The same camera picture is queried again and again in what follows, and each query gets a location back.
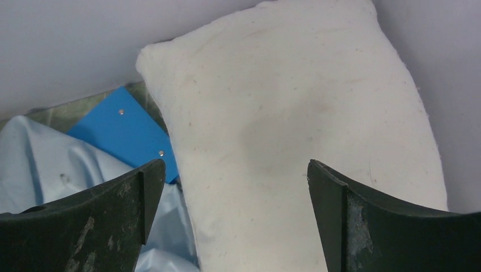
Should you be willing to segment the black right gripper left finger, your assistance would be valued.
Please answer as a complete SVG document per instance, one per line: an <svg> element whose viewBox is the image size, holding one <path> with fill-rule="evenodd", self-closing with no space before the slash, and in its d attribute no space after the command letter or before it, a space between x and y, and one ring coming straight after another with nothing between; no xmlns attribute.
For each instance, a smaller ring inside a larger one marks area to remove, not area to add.
<svg viewBox="0 0 481 272"><path fill-rule="evenodd" d="M115 179L1 214L2 271L134 271L166 177L154 159Z"/></svg>

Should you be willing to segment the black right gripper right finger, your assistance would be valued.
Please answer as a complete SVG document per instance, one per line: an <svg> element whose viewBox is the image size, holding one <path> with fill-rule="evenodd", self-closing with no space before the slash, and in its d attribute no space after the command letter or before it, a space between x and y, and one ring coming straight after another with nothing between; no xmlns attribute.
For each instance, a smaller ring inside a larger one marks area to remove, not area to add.
<svg viewBox="0 0 481 272"><path fill-rule="evenodd" d="M479 271L480 214L419 206L310 161L310 198L329 271Z"/></svg>

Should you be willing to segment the light blue pillowcase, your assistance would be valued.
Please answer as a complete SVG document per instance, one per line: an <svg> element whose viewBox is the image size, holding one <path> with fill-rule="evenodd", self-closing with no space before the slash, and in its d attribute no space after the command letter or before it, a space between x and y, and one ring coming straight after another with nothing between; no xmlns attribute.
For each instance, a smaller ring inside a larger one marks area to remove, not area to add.
<svg viewBox="0 0 481 272"><path fill-rule="evenodd" d="M127 164L98 148L25 116L1 129L1 212L67 197L119 177ZM166 184L137 271L198 271L187 208L176 184Z"/></svg>

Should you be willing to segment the white pillow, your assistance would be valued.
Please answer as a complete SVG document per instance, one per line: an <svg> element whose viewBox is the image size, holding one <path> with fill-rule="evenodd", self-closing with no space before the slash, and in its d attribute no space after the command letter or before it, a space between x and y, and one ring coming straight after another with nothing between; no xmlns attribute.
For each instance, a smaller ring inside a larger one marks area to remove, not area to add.
<svg viewBox="0 0 481 272"><path fill-rule="evenodd" d="M410 72L371 1L269 1L144 47L202 271L326 271L306 171L319 160L447 210Z"/></svg>

